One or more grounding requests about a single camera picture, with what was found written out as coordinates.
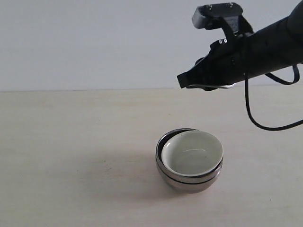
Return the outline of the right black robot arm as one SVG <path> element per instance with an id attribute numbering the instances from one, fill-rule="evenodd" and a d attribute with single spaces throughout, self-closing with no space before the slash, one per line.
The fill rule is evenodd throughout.
<path id="1" fill-rule="evenodd" d="M 235 2 L 197 7 L 192 22 L 197 29 L 221 28 L 224 39 L 189 71 L 177 76 L 181 88 L 214 90 L 303 62 L 303 4 L 289 16 L 254 32 Z"/>

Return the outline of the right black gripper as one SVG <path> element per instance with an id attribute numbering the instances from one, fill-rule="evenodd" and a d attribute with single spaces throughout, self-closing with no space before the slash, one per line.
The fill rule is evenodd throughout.
<path id="1" fill-rule="evenodd" d="M 244 81 L 244 41 L 237 39 L 232 43 L 222 39 L 212 43 L 208 59 L 199 58 L 191 69 L 177 75 L 179 87 L 213 91 L 230 89 Z"/>

